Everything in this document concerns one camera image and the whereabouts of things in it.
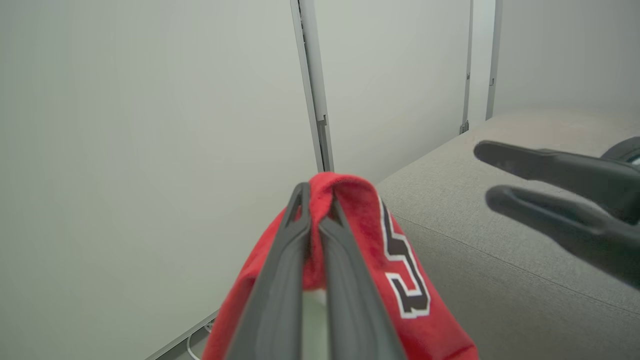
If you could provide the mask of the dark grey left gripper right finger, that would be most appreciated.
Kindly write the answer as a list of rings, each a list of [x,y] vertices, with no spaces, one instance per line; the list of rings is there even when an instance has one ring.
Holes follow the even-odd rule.
[[[332,200],[318,232],[326,271],[330,359],[405,360],[402,342],[338,199]]]

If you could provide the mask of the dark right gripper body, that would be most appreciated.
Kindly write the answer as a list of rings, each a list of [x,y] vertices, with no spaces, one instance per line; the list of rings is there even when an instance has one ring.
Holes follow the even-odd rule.
[[[629,137],[611,146],[601,159],[640,168],[640,137]]]

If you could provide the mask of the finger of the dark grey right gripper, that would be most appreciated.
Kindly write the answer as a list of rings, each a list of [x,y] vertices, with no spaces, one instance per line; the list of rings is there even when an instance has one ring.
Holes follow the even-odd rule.
[[[490,210],[546,235],[578,259],[639,289],[639,226],[523,187],[491,187],[485,201]]]
[[[639,166],[553,149],[483,140],[475,157],[528,181],[543,182],[588,199],[624,223],[639,221]]]

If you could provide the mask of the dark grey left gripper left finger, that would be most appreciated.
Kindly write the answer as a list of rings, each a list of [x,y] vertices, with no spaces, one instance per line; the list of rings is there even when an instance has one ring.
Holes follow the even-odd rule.
[[[293,190],[227,348],[227,360],[302,357],[303,269],[310,242],[310,184]]]

